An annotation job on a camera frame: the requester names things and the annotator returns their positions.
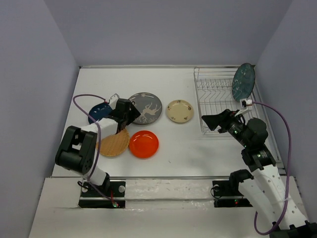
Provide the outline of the cream plate with prints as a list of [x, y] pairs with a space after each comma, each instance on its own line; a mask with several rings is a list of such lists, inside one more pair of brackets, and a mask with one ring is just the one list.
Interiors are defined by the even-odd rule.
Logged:
[[174, 100], [167, 105], [166, 115], [175, 123], [187, 123], [194, 116], [194, 108], [185, 100]]

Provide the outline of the grey deer plate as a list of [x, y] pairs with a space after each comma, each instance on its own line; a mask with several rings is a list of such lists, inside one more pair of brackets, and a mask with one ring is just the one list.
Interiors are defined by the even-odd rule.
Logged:
[[140, 112], [133, 123], [138, 125], [147, 125], [155, 122], [162, 113], [161, 100], [154, 94], [140, 92], [130, 96], [129, 100], [134, 102], [135, 108]]

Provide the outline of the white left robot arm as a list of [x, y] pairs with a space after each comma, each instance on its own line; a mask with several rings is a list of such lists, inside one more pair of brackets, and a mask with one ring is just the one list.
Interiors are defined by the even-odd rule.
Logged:
[[110, 190], [109, 174], [97, 166], [101, 141], [119, 134], [140, 115], [133, 102], [119, 98], [105, 118], [82, 128], [69, 126], [57, 150], [55, 164], [79, 174], [97, 195], [110, 200], [106, 196]]

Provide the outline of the large teal floral plate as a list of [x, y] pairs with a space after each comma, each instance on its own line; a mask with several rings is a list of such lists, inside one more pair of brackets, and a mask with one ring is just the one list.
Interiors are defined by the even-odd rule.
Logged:
[[250, 63], [244, 63], [236, 70], [232, 80], [232, 96], [236, 102], [249, 98], [255, 85], [256, 73]]

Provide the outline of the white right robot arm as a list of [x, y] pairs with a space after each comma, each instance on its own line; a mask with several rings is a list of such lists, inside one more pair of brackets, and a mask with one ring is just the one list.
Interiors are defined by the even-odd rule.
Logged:
[[248, 169], [232, 172], [228, 189], [242, 194], [270, 225], [271, 238], [315, 238], [317, 224], [308, 221], [289, 194], [289, 179], [282, 180], [276, 161], [265, 145], [266, 123], [258, 118], [248, 121], [239, 111], [224, 110], [217, 115], [204, 115], [202, 120], [210, 130], [229, 133], [244, 148], [242, 159]]

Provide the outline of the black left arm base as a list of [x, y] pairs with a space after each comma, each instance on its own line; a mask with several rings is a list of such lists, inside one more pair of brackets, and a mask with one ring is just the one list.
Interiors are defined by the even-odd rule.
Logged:
[[126, 181], [111, 180], [110, 187], [105, 191], [101, 186], [92, 186], [85, 180], [78, 181], [80, 197], [78, 206], [91, 209], [123, 209], [126, 205]]

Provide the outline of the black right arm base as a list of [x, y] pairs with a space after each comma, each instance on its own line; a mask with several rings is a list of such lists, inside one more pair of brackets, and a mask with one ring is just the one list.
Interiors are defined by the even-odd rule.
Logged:
[[211, 196], [214, 198], [215, 208], [252, 207], [251, 203], [240, 192], [230, 187], [228, 180], [214, 180]]

